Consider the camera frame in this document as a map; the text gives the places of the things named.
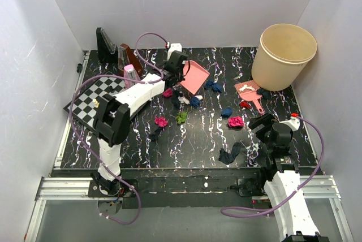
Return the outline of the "pink hand brush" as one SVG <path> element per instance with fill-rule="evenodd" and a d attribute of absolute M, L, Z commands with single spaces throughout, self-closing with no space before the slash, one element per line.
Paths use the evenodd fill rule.
<path fill-rule="evenodd" d="M 249 86 L 253 86 L 254 87 L 254 91 L 253 92 L 245 92 L 242 93 L 239 91 L 239 89 L 243 86 L 243 85 L 249 85 Z M 260 99 L 261 99 L 261 95 L 257 94 L 257 90 L 260 88 L 254 80 L 250 80 L 250 81 L 245 81 L 242 83 L 237 83 L 234 85 L 234 88 L 236 89 L 239 97 L 247 102 L 252 102 L 256 109 L 258 110 L 258 112 L 260 114 L 264 114 L 264 109 L 262 108 L 261 104 L 260 104 Z"/>

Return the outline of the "pink plastic dustpan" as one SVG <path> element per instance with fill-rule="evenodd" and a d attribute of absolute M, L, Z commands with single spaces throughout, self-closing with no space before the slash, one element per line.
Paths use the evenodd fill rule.
<path fill-rule="evenodd" d="M 206 69 L 193 60 L 185 64 L 183 72 L 185 79 L 179 84 L 193 95 L 198 92 L 210 75 Z"/>

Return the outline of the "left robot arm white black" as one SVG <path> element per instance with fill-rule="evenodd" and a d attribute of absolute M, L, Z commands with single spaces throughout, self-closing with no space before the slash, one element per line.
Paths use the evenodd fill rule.
<path fill-rule="evenodd" d="M 191 65 L 188 55 L 173 51 L 161 69 L 148 73 L 139 83 L 111 96 L 100 97 L 93 121 L 101 160 L 97 174 L 92 179 L 100 192 L 113 197 L 120 189 L 120 146 L 128 137 L 131 118 L 153 97 L 163 93 L 167 87 L 183 81 L 184 67 Z"/>

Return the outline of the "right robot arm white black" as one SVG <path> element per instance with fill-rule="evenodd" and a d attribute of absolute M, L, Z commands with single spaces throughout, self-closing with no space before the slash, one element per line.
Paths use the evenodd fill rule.
<path fill-rule="evenodd" d="M 256 132 L 266 155 L 266 166 L 256 180 L 257 191 L 267 195 L 279 231 L 280 241 L 329 241 L 320 234 L 311 218 L 302 188 L 318 171 L 316 167 L 310 177 L 300 182 L 297 161 L 290 153 L 293 133 L 306 121 L 292 113 L 289 120 L 278 121 L 272 114 L 264 114 L 249 121 L 249 129 L 261 128 Z"/>

